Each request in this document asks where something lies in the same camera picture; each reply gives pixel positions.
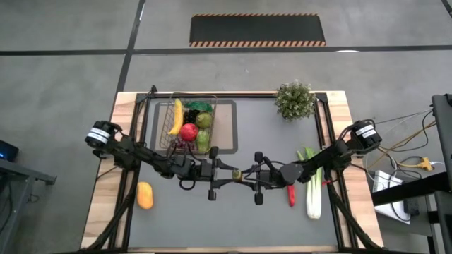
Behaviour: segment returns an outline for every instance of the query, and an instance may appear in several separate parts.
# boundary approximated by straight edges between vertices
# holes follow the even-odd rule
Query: black cable
[[[190,144],[187,144],[186,146],[189,147],[189,152],[190,152],[190,155],[193,157],[193,159],[197,160],[198,162],[202,162],[202,161],[203,161],[202,159],[199,159],[198,157],[196,157],[196,156],[193,154],[193,152],[191,151],[191,148],[190,148]]]
[[[372,150],[378,148],[378,146],[380,146],[380,145],[376,143],[366,149],[350,149],[350,152],[368,152],[368,151],[372,151]]]
[[[40,200],[40,197],[38,195],[30,194],[30,197],[28,197],[27,203],[36,203],[39,200]]]
[[[256,182],[258,182],[258,183],[264,183],[264,184],[267,184],[267,185],[269,185],[269,186],[273,186],[273,185],[274,185],[274,184],[271,183],[271,182],[263,181],[263,180],[260,180],[260,179],[251,179],[251,178],[248,178],[248,177],[244,177],[244,179],[245,179],[245,180],[249,180],[249,181],[256,181]]]
[[[193,188],[195,188],[195,185],[196,185],[196,180],[193,180],[192,181],[192,185],[190,186],[190,187],[188,187],[188,188],[186,188],[186,187],[184,187],[183,185],[182,185],[182,182],[183,181],[188,181],[188,180],[180,180],[179,181],[179,187],[182,189],[182,190],[184,190],[184,191],[189,191],[189,190],[193,190]]]
[[[169,144],[168,148],[167,148],[167,159],[171,158],[172,155],[174,154],[174,152],[176,152],[177,146],[176,146],[176,142],[174,140],[171,141],[171,143]]]
[[[424,118],[422,119],[422,131],[424,132],[425,139],[426,139],[425,144],[420,145],[419,147],[414,147],[414,148],[409,148],[409,149],[404,149],[404,150],[391,150],[391,149],[387,149],[387,150],[388,150],[388,151],[391,151],[391,152],[407,152],[407,151],[413,151],[413,150],[417,150],[417,149],[426,147],[426,146],[429,144],[429,136],[427,135],[427,132],[425,131],[425,119],[426,119],[427,116],[430,115],[432,112],[433,112],[433,111],[429,111],[429,112],[424,116]],[[407,145],[408,142],[410,142],[414,137],[411,137],[409,140],[407,140],[407,141],[405,142],[405,144],[403,144],[403,145],[401,145],[401,146],[399,146],[399,147],[402,147],[402,146],[404,146],[404,145]]]
[[[395,170],[395,171],[389,176],[389,179],[391,179],[393,176],[395,176],[396,173],[397,173],[397,170]],[[388,188],[390,188],[390,187],[391,187],[391,182],[388,181]],[[393,202],[391,203],[391,209],[393,210],[395,216],[396,216],[399,220],[401,220],[401,221],[403,221],[403,222],[409,222],[409,221],[410,221],[409,219],[403,219],[403,218],[401,218],[401,217],[398,215],[398,213],[396,212],[396,209],[394,208],[394,203],[393,203]]]
[[[123,136],[123,137],[124,137],[124,133],[123,133],[122,131],[120,131],[120,130],[116,130],[116,132],[115,132],[114,134],[116,134],[116,133],[120,133],[120,134],[121,134],[121,136]]]
[[[344,177],[344,169],[343,170],[340,170],[340,171],[338,171],[338,170],[336,170],[336,172],[338,173],[338,175],[337,175],[337,177],[336,177],[336,179],[330,179],[329,181],[329,183],[335,183],[335,182],[337,182],[337,181],[339,181],[339,179],[341,178],[341,177]]]
[[[400,165],[398,165],[398,164],[397,164],[397,165],[394,165],[394,162],[396,162],[396,161],[394,160],[394,158],[392,158],[390,155],[386,155],[386,156],[389,157],[389,162],[391,163],[391,166],[392,166],[395,170],[401,171],[401,172],[404,173],[405,175],[407,175],[407,176],[409,176],[409,177],[412,177],[412,178],[414,178],[414,179],[421,179],[421,178],[422,178],[422,175],[421,175],[419,172],[416,172],[416,171],[413,171],[413,170],[402,169],[402,168],[400,167]],[[422,159],[421,156],[409,156],[409,157],[406,157],[405,159],[402,159],[402,160],[400,161],[400,163],[406,162],[406,161],[408,161],[409,159],[414,159],[414,158],[416,158],[416,159]],[[406,173],[406,172],[415,173],[415,174],[417,174],[419,177],[413,176],[413,175],[408,174],[408,173]]]
[[[362,169],[362,170],[364,170],[364,172],[367,173],[367,170],[364,167],[361,167],[360,165],[356,165],[356,164],[353,164],[353,163],[350,163],[350,165],[352,165],[354,167],[357,167],[358,169]],[[382,176],[378,176],[378,177],[381,178],[381,179],[385,179],[387,181],[392,181],[392,180],[389,180],[389,179],[387,179],[385,177],[382,177]]]
[[[285,163],[282,163],[282,162],[279,162],[279,161],[270,161],[271,163],[276,163],[276,164],[280,164],[280,165],[285,165]],[[254,165],[254,166],[252,166],[252,168],[250,168],[250,169],[247,169],[247,170],[251,170],[244,178],[246,178],[246,177],[248,177],[248,176],[250,176],[252,173],[254,173],[254,171],[258,168],[258,167],[260,167],[260,166],[262,166],[262,165],[264,165],[265,164],[265,162],[261,162],[261,163],[259,163],[259,164],[257,164],[257,165]]]
[[[3,212],[5,211],[6,207],[8,206],[8,202],[9,202],[9,199],[6,198],[5,203],[2,205],[3,208],[1,208],[0,214],[3,214]]]
[[[412,177],[412,178],[414,178],[414,179],[421,179],[421,178],[422,178],[422,175],[421,175],[419,172],[416,172],[416,171],[413,171],[413,170],[401,169],[400,166],[399,166],[398,164],[397,164],[397,165],[394,165],[394,163],[393,163],[393,162],[395,162],[394,158],[392,158],[390,155],[387,155],[387,156],[389,157],[389,160],[390,160],[390,162],[391,162],[391,166],[395,169],[394,172],[389,176],[388,188],[391,187],[391,182],[392,182],[391,178],[393,178],[393,177],[397,174],[397,171],[401,171],[401,172],[404,173],[405,175],[407,175],[407,176],[409,176],[409,177]],[[408,161],[409,159],[413,159],[413,158],[422,158],[422,157],[421,157],[421,156],[409,156],[409,157],[407,157],[407,158],[401,160],[400,163],[406,162],[406,161]],[[410,174],[408,174],[407,172],[415,173],[415,174],[417,174],[419,177],[415,177],[415,176],[413,176],[413,175],[410,175]],[[403,221],[403,222],[409,222],[409,221],[410,221],[409,219],[403,219],[402,217],[400,217],[400,216],[398,215],[398,213],[396,212],[396,209],[394,208],[394,203],[390,203],[390,204],[391,204],[391,209],[393,210],[395,216],[396,216],[399,220],[401,220],[401,221]]]
[[[353,231],[356,233],[358,238],[361,240],[362,244],[365,248],[368,249],[381,249],[378,245],[376,245],[372,239],[370,239],[369,235],[367,235],[362,227],[359,225],[357,220],[353,217],[351,211],[347,209],[345,206],[343,200],[341,197],[339,197],[338,193],[336,192],[335,188],[331,188],[331,196],[333,203],[336,205],[336,207],[342,212],[344,215],[345,221],[350,225],[350,227],[353,229]]]
[[[11,187],[11,182],[8,182],[8,189],[9,189],[9,194],[8,194],[9,213],[8,213],[8,216],[5,220],[5,222],[3,223],[3,225],[0,228],[0,235],[1,235],[1,233],[3,233],[3,230],[5,229],[6,225],[8,224],[9,218],[13,214],[13,197],[12,197],[13,191],[12,191],[12,187]],[[1,209],[1,213],[3,213],[5,207],[6,207],[6,204],[5,204],[4,208]]]
[[[195,162],[195,161],[191,161],[190,169],[193,169],[195,166],[196,166],[196,162]],[[179,187],[180,187],[182,190],[184,190],[184,191],[192,190],[193,188],[195,188],[195,185],[196,185],[196,177],[194,177],[194,176],[192,175],[192,179],[193,179],[193,184],[191,185],[191,187],[188,187],[188,188],[184,187],[184,186],[182,185],[182,181],[188,181],[188,180],[182,180],[182,179],[179,181]]]
[[[140,117],[141,114],[141,110],[144,108],[144,101],[147,99],[148,97],[146,96],[145,99],[142,99],[140,102],[137,102],[136,104],[139,105],[138,106],[138,112],[135,115],[135,119],[132,119],[132,123],[138,123],[138,118]],[[136,129],[133,129],[133,133],[132,133],[132,138],[134,138],[136,140]]]
[[[421,114],[421,113],[422,112],[417,112],[417,113],[409,114],[409,115],[406,115],[406,116],[399,116],[399,117],[395,117],[393,119],[389,119],[389,120],[385,120],[385,121],[379,121],[379,122],[376,122],[375,124],[388,123],[390,121],[395,121],[395,120],[398,120],[398,119],[404,119],[404,118],[407,118],[407,117],[410,117],[410,116],[414,116],[414,115],[417,115],[417,114]]]
[[[352,128],[354,128],[355,126],[356,126],[355,124],[352,124],[351,126],[348,126],[347,128],[343,129],[342,132],[339,135],[338,140],[342,140],[347,135],[347,133],[349,131],[351,131]]]
[[[148,144],[145,141],[137,142],[136,145],[139,146],[139,147],[147,147],[148,146]]]
[[[136,183],[135,184],[132,183],[129,190],[129,194],[126,195],[124,201],[122,202],[117,212],[113,214],[112,219],[108,222],[108,225],[105,227],[102,233],[96,238],[94,243],[92,243],[90,246],[86,248],[87,250],[99,250],[103,247],[105,242],[108,240],[112,230],[114,229],[114,226],[119,223],[119,220],[122,218],[122,215],[125,213],[127,208],[133,202],[133,197],[135,197],[135,194],[136,194]]]
[[[99,180],[99,178],[103,177],[104,175],[108,174],[109,172],[113,171],[114,169],[116,169],[117,167],[112,167],[111,169],[108,169],[107,171],[105,171],[104,173],[100,174],[99,176],[97,176],[96,181]]]
[[[174,152],[176,151],[176,143],[174,142],[174,140],[172,141],[172,144],[174,144],[174,149],[171,151],[170,154],[168,154],[168,151],[170,150],[172,145],[169,145],[168,149],[167,149],[167,157],[165,158],[165,160],[167,159],[171,159],[172,155],[174,154]],[[185,161],[186,161],[186,148],[184,150],[184,158],[182,159],[182,164],[177,164],[173,159],[171,161],[171,165],[176,165],[178,167],[184,167],[185,166]]]
[[[375,123],[375,121],[374,121],[373,119],[364,119],[364,120],[362,120],[362,121],[363,121],[363,122],[367,122],[367,121],[371,122],[371,123],[372,123],[372,126],[375,128],[376,123]]]
[[[413,138],[416,138],[416,137],[417,137],[417,135],[412,135],[412,136],[409,137],[402,145],[397,145],[397,146],[396,146],[395,148],[393,148],[392,150],[390,150],[389,148],[383,147],[383,146],[381,146],[381,145],[380,145],[380,147],[383,148],[383,149],[385,149],[385,150],[393,151],[394,149],[397,149],[397,148],[406,146],[411,140],[413,140]]]
[[[153,93],[152,89],[149,90],[149,91],[148,91],[148,94],[147,94],[143,99],[141,99],[140,101],[138,101],[137,103],[144,102],[147,98],[151,98],[151,94],[152,94],[152,93]]]

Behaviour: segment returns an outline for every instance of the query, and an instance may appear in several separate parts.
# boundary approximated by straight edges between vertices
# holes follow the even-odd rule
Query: green vegetable
[[[196,116],[196,126],[198,126],[199,128],[209,128],[211,124],[212,124],[211,114],[203,112]]]
[[[196,136],[196,147],[198,152],[209,151],[209,133],[207,131],[199,131]]]
[[[310,147],[304,148],[307,159],[311,159],[315,153]],[[302,154],[297,151],[298,158],[304,160]],[[318,168],[315,175],[307,184],[306,207],[308,217],[311,219],[320,219],[322,211],[322,168]]]
[[[185,104],[187,109],[197,109],[200,111],[212,112],[212,106],[207,102],[189,102]]]

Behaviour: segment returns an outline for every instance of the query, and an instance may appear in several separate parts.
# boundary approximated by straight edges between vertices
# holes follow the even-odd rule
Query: wire basket
[[[196,147],[196,142],[186,142],[186,145],[178,146],[182,142],[182,139],[178,135],[168,135],[168,132],[172,129],[174,125],[174,101],[175,99],[180,99],[183,107],[183,114],[190,110],[185,108],[189,102],[207,102],[212,107],[212,123],[209,128],[199,129],[198,131],[205,131],[208,133],[209,141],[208,147],[210,147],[210,142],[212,140],[212,132],[213,132],[213,123],[215,122],[215,111],[217,109],[217,97],[215,95],[205,95],[205,94],[196,94],[189,92],[173,92],[169,96],[169,102],[167,103],[167,110],[165,113],[165,120],[163,121],[162,126],[162,134],[160,136],[160,147],[167,149],[167,152],[172,150],[173,152],[186,152],[187,148],[190,148],[192,153],[196,154],[204,154],[206,152],[199,152]]]

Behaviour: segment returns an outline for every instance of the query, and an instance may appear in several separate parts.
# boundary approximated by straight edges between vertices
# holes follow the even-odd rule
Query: green leaves
[[[312,115],[316,95],[309,93],[310,90],[311,85],[304,85],[298,80],[282,84],[278,89],[275,102],[278,113],[288,121]]]

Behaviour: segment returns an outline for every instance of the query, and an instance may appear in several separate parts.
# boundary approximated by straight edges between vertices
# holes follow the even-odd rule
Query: gray mat
[[[152,99],[150,114],[164,99]],[[239,149],[220,155],[224,163],[248,169],[254,152],[271,160],[295,160],[303,146],[319,148],[314,117],[285,122],[276,114],[272,99],[234,99],[237,103]],[[153,116],[149,116],[146,140],[150,140]],[[218,177],[230,177],[218,170]],[[289,207],[287,190],[264,190],[262,206],[254,204],[254,192],[238,184],[223,186],[217,201],[207,199],[208,183],[196,183],[185,191],[174,178],[164,179],[142,164],[139,181],[153,187],[154,207],[142,210],[135,204],[130,248],[243,247],[243,246],[336,246],[331,207],[322,189],[322,215],[306,214],[306,186],[296,184],[297,204]]]

